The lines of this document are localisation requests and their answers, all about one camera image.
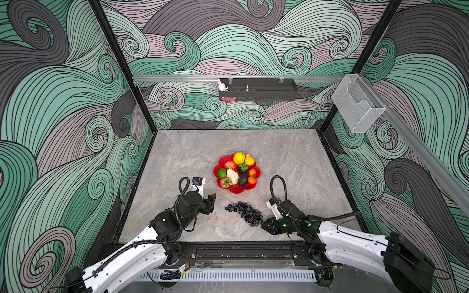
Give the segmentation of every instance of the wall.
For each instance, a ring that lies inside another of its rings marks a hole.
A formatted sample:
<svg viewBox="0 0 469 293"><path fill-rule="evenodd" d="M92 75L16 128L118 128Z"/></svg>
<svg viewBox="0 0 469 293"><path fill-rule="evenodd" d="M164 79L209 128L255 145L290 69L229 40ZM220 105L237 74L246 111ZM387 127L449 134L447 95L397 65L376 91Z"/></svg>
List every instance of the wall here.
<svg viewBox="0 0 469 293"><path fill-rule="evenodd" d="M469 16L462 1L441 2L397 12L363 73L469 188ZM337 114L326 136L369 230L404 234L451 272L453 279L434 281L433 292L465 292L469 219L393 126L381 117L365 134L352 134Z"/></svg>
<svg viewBox="0 0 469 293"><path fill-rule="evenodd" d="M151 132L88 1L2 1L0 38L0 291L55 292L110 241Z"/></svg>
<svg viewBox="0 0 469 293"><path fill-rule="evenodd" d="M387 1L102 0L135 75L344 75ZM425 2L409 1L409 5ZM335 84L295 102L220 102L216 84L140 83L159 129L318 128Z"/></svg>

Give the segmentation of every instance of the transparent holder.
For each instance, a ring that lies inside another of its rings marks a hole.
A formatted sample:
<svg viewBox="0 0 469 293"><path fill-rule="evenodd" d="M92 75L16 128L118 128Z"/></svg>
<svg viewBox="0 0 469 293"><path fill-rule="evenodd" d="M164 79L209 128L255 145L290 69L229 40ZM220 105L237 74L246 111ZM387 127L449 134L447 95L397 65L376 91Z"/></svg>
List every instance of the transparent holder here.
<svg viewBox="0 0 469 293"><path fill-rule="evenodd" d="M371 83L358 74L345 75L332 95L337 109L352 133L364 133L385 111Z"/></svg>

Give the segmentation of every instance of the red fruit plate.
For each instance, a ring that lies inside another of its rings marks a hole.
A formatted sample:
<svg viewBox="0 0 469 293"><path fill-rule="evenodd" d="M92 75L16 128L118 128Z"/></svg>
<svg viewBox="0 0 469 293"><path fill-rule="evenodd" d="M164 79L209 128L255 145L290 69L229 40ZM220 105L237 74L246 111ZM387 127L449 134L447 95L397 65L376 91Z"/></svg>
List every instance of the red fruit plate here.
<svg viewBox="0 0 469 293"><path fill-rule="evenodd" d="M221 168L225 168L225 163L228 162L228 161L232 161L234 155L235 154L231 154L231 156L222 157L220 159L220 161L218 161L218 165L216 165L215 168L213 169L213 175L215 175L215 177L217 178L217 184L221 189L229 190L231 193L234 193L234 194L240 194L244 190L251 190L254 187L256 187L257 180L259 179L259 177L261 177L261 169L259 169L259 167L256 166L256 162L254 162L254 164L249 166L249 170L251 170L251 169L256 170L256 183L254 183L254 184L248 183L244 186L239 186L239 184L234 184L234 185L232 185L228 188L221 187L220 178L218 178L218 170L220 170Z"/></svg>

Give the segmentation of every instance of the metal rail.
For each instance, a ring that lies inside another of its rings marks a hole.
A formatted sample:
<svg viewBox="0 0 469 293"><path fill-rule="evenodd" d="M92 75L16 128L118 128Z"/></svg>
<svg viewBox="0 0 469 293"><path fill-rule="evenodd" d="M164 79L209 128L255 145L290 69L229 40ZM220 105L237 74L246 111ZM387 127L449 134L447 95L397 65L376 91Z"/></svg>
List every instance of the metal rail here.
<svg viewBox="0 0 469 293"><path fill-rule="evenodd" d="M216 83L220 78L293 78L296 83L340 83L344 75L134 75L132 78L136 83Z"/></svg>

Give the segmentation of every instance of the tomato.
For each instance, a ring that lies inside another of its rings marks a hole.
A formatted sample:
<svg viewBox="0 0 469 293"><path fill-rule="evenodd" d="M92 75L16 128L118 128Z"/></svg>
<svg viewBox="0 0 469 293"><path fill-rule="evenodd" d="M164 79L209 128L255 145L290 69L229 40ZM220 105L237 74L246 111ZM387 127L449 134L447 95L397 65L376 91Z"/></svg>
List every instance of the tomato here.
<svg viewBox="0 0 469 293"><path fill-rule="evenodd" d="M231 186L231 180L226 177L220 180L220 186L223 188L228 188Z"/></svg>

